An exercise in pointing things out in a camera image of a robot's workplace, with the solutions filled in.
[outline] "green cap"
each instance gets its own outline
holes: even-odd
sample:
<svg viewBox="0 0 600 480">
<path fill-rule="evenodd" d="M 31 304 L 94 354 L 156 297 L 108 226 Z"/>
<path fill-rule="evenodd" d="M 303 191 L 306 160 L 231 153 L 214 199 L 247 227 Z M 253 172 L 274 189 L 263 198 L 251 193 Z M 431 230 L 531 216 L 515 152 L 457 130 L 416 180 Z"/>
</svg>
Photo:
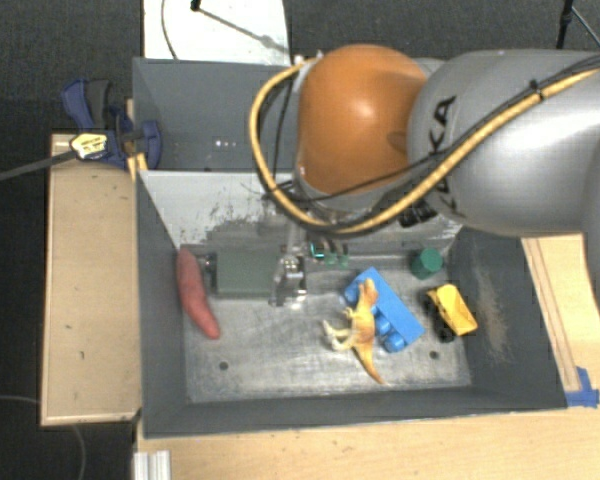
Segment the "green cap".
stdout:
<svg viewBox="0 0 600 480">
<path fill-rule="evenodd" d="M 424 249 L 411 262 L 411 273 L 421 280 L 440 272 L 441 268 L 442 256 L 435 249 Z"/>
</svg>

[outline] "robotic arm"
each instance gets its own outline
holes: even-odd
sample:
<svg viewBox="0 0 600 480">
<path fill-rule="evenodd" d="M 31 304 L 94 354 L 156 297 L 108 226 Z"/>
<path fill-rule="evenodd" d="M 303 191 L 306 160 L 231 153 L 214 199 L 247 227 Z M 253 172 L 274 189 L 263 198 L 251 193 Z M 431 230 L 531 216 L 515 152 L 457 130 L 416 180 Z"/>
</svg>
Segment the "robotic arm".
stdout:
<svg viewBox="0 0 600 480">
<path fill-rule="evenodd" d="M 292 194 L 266 167 L 257 122 L 268 91 L 301 69 Z M 600 56 L 488 51 L 442 63 L 345 47 L 265 84 L 250 133 L 265 189 L 314 234 L 359 236 L 436 212 L 500 235 L 583 232 L 600 310 Z"/>
</svg>

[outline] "blue tape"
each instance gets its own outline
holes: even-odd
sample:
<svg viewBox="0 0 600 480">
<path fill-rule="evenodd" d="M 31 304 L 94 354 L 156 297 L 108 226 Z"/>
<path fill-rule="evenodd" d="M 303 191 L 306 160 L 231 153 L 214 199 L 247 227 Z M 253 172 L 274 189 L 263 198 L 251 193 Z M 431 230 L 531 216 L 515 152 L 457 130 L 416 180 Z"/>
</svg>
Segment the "blue tape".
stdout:
<svg viewBox="0 0 600 480">
<path fill-rule="evenodd" d="M 591 387 L 589 373 L 585 368 L 576 366 L 580 378 L 580 391 L 568 391 L 565 393 L 569 407 L 591 407 L 597 409 L 600 405 L 600 390 Z"/>
</svg>

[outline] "yellow toy car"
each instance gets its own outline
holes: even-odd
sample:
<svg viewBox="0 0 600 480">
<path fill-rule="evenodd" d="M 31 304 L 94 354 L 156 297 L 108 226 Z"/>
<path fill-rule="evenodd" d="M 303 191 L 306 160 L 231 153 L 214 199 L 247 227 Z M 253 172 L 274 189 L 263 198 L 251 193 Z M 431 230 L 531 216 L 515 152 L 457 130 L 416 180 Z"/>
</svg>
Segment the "yellow toy car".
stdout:
<svg viewBox="0 0 600 480">
<path fill-rule="evenodd" d="M 440 317 L 436 319 L 434 328 L 438 337 L 445 343 L 478 328 L 473 314 L 453 284 L 445 284 L 427 291 L 424 304 L 427 310 Z"/>
</svg>

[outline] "blue toy block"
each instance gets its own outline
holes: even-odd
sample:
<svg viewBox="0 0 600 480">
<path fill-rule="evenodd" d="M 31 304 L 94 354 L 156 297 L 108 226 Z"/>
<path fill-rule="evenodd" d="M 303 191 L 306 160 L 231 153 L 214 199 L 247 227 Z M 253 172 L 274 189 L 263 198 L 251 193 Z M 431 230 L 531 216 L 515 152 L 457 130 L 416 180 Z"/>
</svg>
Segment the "blue toy block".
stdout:
<svg viewBox="0 0 600 480">
<path fill-rule="evenodd" d="M 344 298 L 350 305 L 358 302 L 358 285 L 371 278 L 378 292 L 378 300 L 372 312 L 376 320 L 376 335 L 383 340 L 387 352 L 399 352 L 424 334 L 424 327 L 411 314 L 378 271 L 371 267 L 344 290 Z"/>
</svg>

